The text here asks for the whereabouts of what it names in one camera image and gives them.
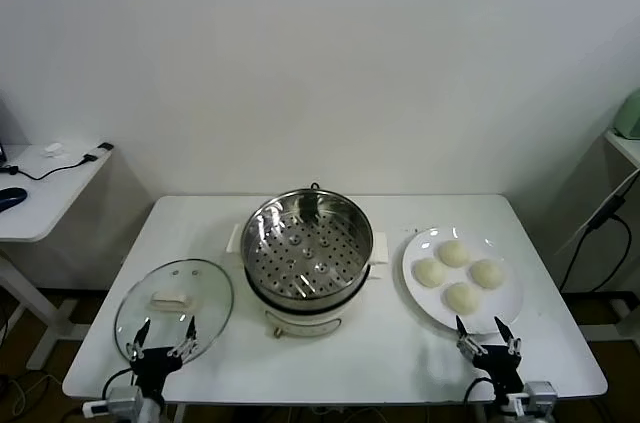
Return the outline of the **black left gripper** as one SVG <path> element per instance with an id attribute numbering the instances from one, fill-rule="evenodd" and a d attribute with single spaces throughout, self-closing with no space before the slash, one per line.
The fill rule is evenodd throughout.
<path id="1" fill-rule="evenodd" d="M 192 316 L 183 341 L 173 348 L 156 347 L 143 350 L 151 320 L 145 319 L 133 340 L 126 344 L 126 354 L 136 375 L 135 384 L 144 396 L 161 396 L 167 377 L 180 370 L 183 359 L 188 359 L 197 349 L 195 317 Z"/>

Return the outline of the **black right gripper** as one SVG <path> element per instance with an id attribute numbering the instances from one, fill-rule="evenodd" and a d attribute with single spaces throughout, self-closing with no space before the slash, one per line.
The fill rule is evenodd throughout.
<path id="1" fill-rule="evenodd" d="M 461 318 L 456 316 L 458 340 L 456 347 L 465 359 L 472 359 L 473 366 L 485 371 L 491 379 L 497 396 L 519 393 L 524 384 L 518 374 L 521 363 L 521 339 L 516 338 L 509 327 L 497 316 L 494 321 L 507 346 L 477 343 L 467 332 Z"/>

